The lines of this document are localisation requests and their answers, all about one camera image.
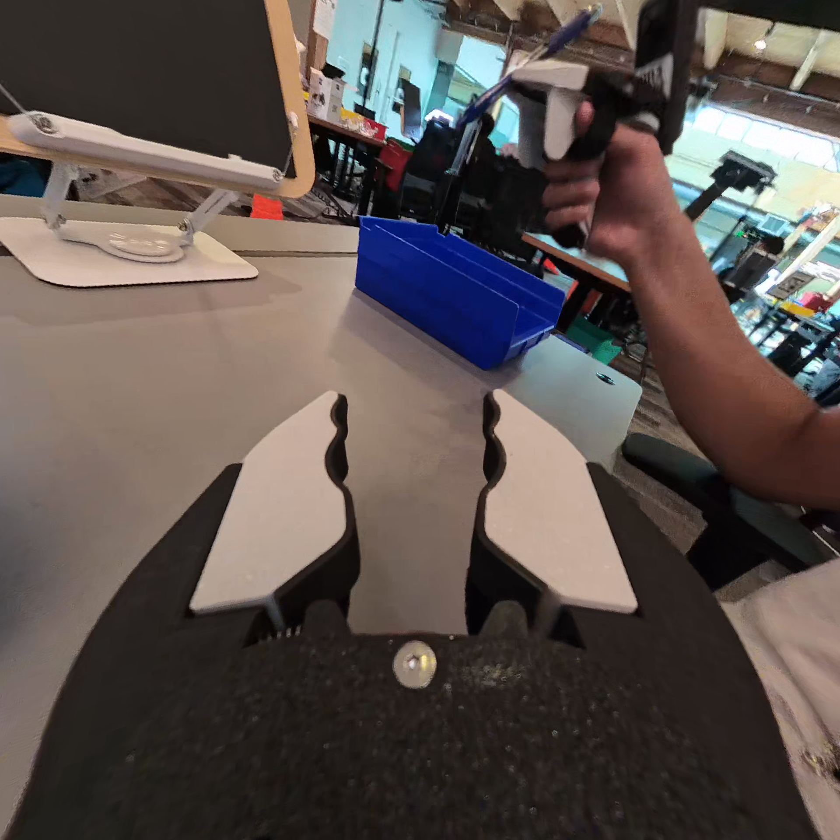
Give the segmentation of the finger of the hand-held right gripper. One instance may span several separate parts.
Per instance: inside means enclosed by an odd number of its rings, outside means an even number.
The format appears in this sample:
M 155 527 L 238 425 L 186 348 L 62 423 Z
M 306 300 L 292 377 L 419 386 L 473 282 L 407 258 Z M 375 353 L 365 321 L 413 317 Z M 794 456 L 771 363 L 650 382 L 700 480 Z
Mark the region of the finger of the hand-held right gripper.
M 566 60 L 531 60 L 519 65 L 509 74 L 507 91 L 535 91 L 548 93 L 563 90 L 583 91 L 589 76 L 589 66 Z
M 581 102 L 578 91 L 538 92 L 534 97 L 519 95 L 519 161 L 562 160 L 576 136 L 575 115 Z

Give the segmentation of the green bin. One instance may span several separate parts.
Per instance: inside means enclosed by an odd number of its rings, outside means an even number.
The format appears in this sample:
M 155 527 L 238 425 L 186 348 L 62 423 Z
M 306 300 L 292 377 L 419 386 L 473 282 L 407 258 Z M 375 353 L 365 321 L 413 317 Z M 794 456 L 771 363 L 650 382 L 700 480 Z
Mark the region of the green bin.
M 575 318 L 564 333 L 565 338 L 581 347 L 596 361 L 610 365 L 621 353 L 622 347 L 613 335 L 588 318 Z

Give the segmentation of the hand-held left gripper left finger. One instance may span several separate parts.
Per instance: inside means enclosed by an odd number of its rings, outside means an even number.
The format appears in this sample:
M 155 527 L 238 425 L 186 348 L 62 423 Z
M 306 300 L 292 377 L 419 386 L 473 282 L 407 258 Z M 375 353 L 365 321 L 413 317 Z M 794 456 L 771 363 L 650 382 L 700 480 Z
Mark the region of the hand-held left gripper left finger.
M 303 614 L 347 603 L 361 559 L 345 440 L 348 403 L 325 392 L 247 454 L 198 579 L 190 610 L 263 608 Z

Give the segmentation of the person's right forearm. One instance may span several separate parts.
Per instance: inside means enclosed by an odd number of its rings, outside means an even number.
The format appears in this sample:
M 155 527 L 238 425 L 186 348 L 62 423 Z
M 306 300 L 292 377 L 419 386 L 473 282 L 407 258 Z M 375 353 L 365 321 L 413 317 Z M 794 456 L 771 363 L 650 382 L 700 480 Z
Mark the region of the person's right forearm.
M 680 211 L 639 232 L 618 262 L 680 425 L 725 479 L 768 501 L 839 509 L 839 414 L 741 331 Z

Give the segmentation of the wooden far table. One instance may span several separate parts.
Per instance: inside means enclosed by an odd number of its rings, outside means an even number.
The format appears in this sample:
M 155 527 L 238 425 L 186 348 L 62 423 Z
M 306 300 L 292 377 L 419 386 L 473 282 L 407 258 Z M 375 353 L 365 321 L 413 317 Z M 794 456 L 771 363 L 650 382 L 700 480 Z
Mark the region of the wooden far table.
M 319 183 L 327 186 L 333 196 L 350 200 L 355 168 L 361 168 L 359 194 L 355 199 L 356 213 L 366 216 L 371 209 L 377 179 L 387 166 L 380 160 L 385 141 L 369 137 L 348 128 L 341 122 L 331 122 L 309 115 L 311 146 Z
M 624 270 L 609 259 L 593 256 L 579 248 L 564 248 L 546 234 L 525 233 L 521 239 L 550 259 L 562 274 L 587 287 L 622 293 L 631 291 Z

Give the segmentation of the red bin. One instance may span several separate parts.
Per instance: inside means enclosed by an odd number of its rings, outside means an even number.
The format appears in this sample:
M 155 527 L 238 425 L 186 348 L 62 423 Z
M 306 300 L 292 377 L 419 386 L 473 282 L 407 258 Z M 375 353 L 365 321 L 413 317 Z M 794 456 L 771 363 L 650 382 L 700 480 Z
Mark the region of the red bin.
M 384 186 L 390 193 L 399 193 L 406 167 L 413 156 L 414 147 L 396 138 L 389 138 L 379 153 L 378 161 L 384 166 Z

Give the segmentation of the person's right hand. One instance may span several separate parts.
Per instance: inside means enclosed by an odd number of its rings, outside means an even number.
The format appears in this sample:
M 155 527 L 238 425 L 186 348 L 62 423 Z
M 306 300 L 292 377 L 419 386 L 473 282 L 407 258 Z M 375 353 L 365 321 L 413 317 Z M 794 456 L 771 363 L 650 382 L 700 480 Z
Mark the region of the person's right hand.
M 569 156 L 544 167 L 548 230 L 588 223 L 587 249 L 636 270 L 676 263 L 697 246 L 680 212 L 665 159 L 653 135 L 619 123 L 597 159 Z

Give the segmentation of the blue ballpoint pen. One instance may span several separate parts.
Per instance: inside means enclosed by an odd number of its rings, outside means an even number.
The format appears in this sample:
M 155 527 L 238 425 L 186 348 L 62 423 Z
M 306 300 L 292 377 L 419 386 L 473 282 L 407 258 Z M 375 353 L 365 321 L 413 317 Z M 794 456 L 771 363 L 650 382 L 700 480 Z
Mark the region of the blue ballpoint pen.
M 519 65 L 531 60 L 561 60 L 560 53 L 570 46 L 576 39 L 591 27 L 601 16 L 603 6 L 600 3 L 586 7 L 574 16 L 568 23 L 564 24 L 555 32 L 545 45 L 541 45 L 528 53 L 524 60 L 514 66 L 502 76 L 489 89 L 482 92 L 477 98 L 471 101 L 466 109 L 459 115 L 454 123 L 454 128 L 463 130 L 467 125 L 480 121 L 482 115 L 487 112 L 500 98 L 511 95 L 507 91 L 509 74 Z

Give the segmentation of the blue plastic bin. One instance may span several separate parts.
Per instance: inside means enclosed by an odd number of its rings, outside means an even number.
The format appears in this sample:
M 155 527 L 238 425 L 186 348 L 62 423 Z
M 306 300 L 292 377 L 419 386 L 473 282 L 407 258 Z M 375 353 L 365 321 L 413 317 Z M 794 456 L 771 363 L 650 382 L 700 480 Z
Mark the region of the blue plastic bin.
M 550 336 L 562 289 L 431 224 L 360 221 L 356 288 L 489 371 Z

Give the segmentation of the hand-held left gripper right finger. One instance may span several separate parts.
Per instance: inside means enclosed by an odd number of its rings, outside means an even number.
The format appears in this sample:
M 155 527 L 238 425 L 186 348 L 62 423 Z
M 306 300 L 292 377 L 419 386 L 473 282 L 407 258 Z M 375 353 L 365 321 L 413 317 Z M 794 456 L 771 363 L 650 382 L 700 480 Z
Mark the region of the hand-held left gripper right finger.
M 572 442 L 503 391 L 486 395 L 486 484 L 467 572 L 467 613 L 518 602 L 633 614 L 637 598 L 592 479 Z

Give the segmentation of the wood-framed black board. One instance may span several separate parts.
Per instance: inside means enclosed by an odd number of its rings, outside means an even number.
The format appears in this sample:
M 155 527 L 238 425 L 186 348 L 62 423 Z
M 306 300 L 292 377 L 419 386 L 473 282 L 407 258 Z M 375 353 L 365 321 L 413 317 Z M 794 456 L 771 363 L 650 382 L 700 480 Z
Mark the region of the wood-framed black board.
M 2 152 L 299 197 L 288 2 L 2 2 Z

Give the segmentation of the white cardboard box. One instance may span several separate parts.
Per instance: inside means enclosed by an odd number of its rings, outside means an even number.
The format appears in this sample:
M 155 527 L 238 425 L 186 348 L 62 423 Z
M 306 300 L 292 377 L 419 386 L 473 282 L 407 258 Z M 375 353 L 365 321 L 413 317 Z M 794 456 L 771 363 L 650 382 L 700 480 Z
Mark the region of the white cardboard box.
M 329 77 L 315 67 L 310 69 L 308 89 L 308 116 L 327 123 L 341 122 L 345 81 Z

